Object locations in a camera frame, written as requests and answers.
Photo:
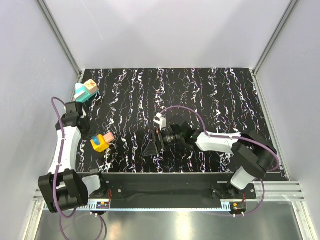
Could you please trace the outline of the teal socket block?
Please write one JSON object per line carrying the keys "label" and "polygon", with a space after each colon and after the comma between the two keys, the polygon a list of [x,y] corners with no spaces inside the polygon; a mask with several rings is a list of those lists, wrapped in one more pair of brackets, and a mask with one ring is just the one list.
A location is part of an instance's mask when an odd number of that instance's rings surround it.
{"label": "teal socket block", "polygon": [[76,83],[75,84],[75,95],[74,100],[76,102],[84,103],[93,97],[98,92],[98,86],[93,83],[89,84],[82,84]]}

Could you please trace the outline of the beige wooden plug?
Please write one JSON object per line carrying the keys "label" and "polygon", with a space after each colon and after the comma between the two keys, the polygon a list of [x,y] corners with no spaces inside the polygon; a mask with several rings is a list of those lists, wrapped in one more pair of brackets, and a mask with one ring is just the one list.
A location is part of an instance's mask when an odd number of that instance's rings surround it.
{"label": "beige wooden plug", "polygon": [[87,80],[83,85],[86,91],[91,95],[95,94],[99,90],[97,83],[93,79]]}

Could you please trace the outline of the pink plug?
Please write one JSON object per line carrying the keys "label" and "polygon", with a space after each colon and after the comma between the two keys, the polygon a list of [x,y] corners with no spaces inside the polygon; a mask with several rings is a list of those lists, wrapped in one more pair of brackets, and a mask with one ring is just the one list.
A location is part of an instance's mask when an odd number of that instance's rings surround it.
{"label": "pink plug", "polygon": [[103,136],[103,139],[106,143],[110,144],[115,140],[115,136],[112,132],[108,132]]}

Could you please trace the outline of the yellow cube socket adapter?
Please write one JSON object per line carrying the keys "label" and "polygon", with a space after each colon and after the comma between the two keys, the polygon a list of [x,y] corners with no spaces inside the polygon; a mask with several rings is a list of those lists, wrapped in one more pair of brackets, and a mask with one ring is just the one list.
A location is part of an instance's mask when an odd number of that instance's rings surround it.
{"label": "yellow cube socket adapter", "polygon": [[102,134],[93,136],[90,140],[90,143],[93,149],[98,153],[102,153],[109,148],[109,144],[105,141]]}

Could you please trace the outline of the blue plug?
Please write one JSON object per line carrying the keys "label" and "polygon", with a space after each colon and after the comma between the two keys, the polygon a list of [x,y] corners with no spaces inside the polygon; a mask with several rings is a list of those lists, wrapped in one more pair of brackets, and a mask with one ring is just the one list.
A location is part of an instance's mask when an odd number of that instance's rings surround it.
{"label": "blue plug", "polygon": [[99,137],[98,137],[98,136],[93,136],[93,137],[92,137],[92,142],[93,142],[95,145],[99,146],[99,145],[100,145]]}

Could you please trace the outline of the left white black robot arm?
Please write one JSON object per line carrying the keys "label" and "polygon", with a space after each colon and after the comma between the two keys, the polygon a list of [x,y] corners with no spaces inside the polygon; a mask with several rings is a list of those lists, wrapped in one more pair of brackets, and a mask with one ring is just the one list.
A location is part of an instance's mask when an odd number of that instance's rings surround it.
{"label": "left white black robot arm", "polygon": [[64,108],[55,125],[57,145],[52,164],[48,173],[38,178],[39,190],[53,214],[86,206],[91,194],[103,198],[108,193],[101,174],[81,177],[76,172],[78,146],[90,130],[84,104],[73,101]]}

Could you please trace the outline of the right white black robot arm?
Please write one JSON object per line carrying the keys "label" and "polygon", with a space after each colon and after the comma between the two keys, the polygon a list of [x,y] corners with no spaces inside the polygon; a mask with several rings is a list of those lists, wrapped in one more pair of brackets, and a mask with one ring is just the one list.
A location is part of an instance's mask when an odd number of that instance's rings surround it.
{"label": "right white black robot arm", "polygon": [[254,130],[240,133],[217,133],[193,129],[185,121],[168,125],[157,121],[157,128],[150,134],[150,140],[143,151],[144,157],[158,155],[173,145],[191,151],[220,152],[232,155],[239,167],[223,187],[213,189],[221,199],[240,198],[248,184],[262,180],[273,163],[277,162],[277,150],[273,144]]}

